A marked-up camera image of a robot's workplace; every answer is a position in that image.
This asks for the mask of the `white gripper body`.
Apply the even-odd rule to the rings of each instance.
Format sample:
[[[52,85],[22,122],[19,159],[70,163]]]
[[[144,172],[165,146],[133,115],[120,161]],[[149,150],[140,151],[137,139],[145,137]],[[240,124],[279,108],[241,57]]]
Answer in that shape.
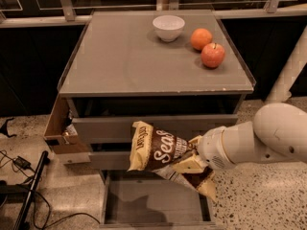
[[[198,154],[212,170],[230,170],[235,167],[225,151],[224,136],[228,131],[226,126],[210,129],[199,141]]]

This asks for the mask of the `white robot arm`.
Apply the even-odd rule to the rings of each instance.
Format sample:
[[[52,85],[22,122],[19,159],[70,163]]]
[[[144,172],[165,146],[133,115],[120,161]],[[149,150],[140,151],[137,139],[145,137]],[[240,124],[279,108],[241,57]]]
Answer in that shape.
[[[220,126],[194,139],[197,152],[173,165],[178,173],[232,169],[241,163],[307,162],[307,113],[287,103],[269,103],[254,118]]]

